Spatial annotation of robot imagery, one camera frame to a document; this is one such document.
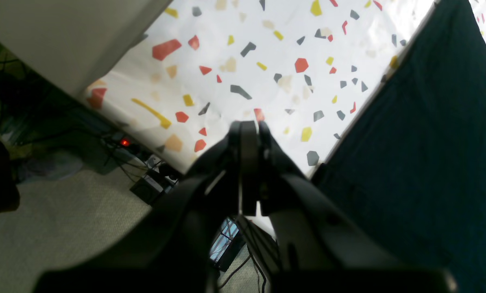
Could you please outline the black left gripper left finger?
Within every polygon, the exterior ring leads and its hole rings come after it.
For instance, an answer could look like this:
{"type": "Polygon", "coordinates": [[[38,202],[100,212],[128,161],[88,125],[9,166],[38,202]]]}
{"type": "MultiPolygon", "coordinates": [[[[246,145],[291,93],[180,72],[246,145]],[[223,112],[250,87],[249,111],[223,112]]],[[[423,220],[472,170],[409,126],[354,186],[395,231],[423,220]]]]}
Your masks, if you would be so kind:
{"type": "Polygon", "coordinates": [[[36,292],[216,292],[209,252],[227,217],[251,212],[250,172],[251,122],[233,122],[127,235],[80,265],[43,274],[36,292]]]}

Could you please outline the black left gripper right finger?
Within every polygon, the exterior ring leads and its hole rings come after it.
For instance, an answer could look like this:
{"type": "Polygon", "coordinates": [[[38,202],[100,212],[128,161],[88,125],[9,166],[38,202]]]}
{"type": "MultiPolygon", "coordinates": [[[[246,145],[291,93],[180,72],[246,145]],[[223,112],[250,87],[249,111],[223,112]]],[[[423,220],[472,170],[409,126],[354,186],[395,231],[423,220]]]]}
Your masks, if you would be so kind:
{"type": "Polygon", "coordinates": [[[243,122],[243,215],[257,204],[275,232],[267,248],[249,228],[272,293],[456,293],[443,269],[405,264],[362,232],[273,141],[243,122]]]}

